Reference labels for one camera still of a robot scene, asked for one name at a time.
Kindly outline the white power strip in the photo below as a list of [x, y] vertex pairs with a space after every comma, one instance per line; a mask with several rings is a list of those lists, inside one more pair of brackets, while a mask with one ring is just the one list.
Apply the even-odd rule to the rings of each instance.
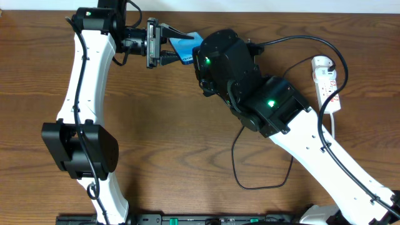
[[[336, 71], [328, 71], [326, 67], [317, 68], [312, 73], [315, 82], [317, 101], [319, 108], [322, 107], [326, 99], [337, 90]], [[335, 95], [325, 108], [325, 114], [333, 114], [341, 109], [339, 95]]]

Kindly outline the white USB charger adapter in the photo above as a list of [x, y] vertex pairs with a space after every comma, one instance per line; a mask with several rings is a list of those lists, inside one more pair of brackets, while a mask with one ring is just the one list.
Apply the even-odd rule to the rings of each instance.
[[336, 68], [335, 62], [330, 57], [325, 55], [313, 57], [311, 64], [313, 70], [317, 68], [327, 68], [328, 71], [333, 71]]

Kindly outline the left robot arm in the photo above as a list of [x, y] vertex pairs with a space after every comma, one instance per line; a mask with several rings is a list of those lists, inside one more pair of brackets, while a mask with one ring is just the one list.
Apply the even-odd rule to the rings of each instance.
[[189, 35], [151, 17], [147, 26], [126, 24], [126, 1], [99, 1], [80, 7], [67, 19], [74, 31], [74, 62], [65, 100], [54, 122], [42, 125], [41, 136], [57, 167], [87, 192], [96, 210], [95, 224], [133, 224], [129, 202], [116, 178], [117, 140], [104, 127], [108, 72], [116, 55], [146, 58], [155, 68], [178, 60], [161, 46], [169, 38]]

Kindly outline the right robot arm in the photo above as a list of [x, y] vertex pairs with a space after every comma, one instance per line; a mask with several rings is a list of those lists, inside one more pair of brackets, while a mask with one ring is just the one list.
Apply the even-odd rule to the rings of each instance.
[[286, 79], [263, 76], [254, 57], [264, 44], [244, 42], [232, 29], [209, 35], [193, 49], [205, 96], [227, 103], [245, 128], [271, 139], [296, 158], [334, 199], [310, 207], [300, 224], [392, 224], [399, 193], [370, 176], [328, 133], [323, 113]]

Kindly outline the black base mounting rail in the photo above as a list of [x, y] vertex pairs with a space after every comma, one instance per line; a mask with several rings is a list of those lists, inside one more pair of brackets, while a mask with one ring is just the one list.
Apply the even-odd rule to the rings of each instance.
[[294, 224], [293, 217], [285, 214], [266, 216], [243, 215], [160, 215], [138, 214], [128, 216], [127, 225], [240, 225], [240, 224]]

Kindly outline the blue screen Galaxy smartphone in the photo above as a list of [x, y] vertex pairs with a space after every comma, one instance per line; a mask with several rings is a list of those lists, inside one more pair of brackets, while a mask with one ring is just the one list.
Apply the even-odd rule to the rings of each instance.
[[180, 61], [183, 65], [193, 63], [193, 49], [200, 46], [203, 41], [203, 38], [199, 35], [198, 32], [190, 32], [187, 35], [191, 36], [192, 39], [169, 39], [172, 48], [179, 56]]

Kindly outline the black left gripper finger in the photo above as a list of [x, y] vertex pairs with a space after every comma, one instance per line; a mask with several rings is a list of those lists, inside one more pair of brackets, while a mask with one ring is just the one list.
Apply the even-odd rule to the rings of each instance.
[[160, 27], [160, 35], [164, 38], [177, 38], [177, 39], [194, 39], [193, 36], [190, 36], [186, 33], [183, 33], [170, 25], [162, 23], [159, 25]]
[[162, 50], [160, 52], [159, 64], [165, 66], [170, 63], [180, 61], [180, 57], [175, 51]]

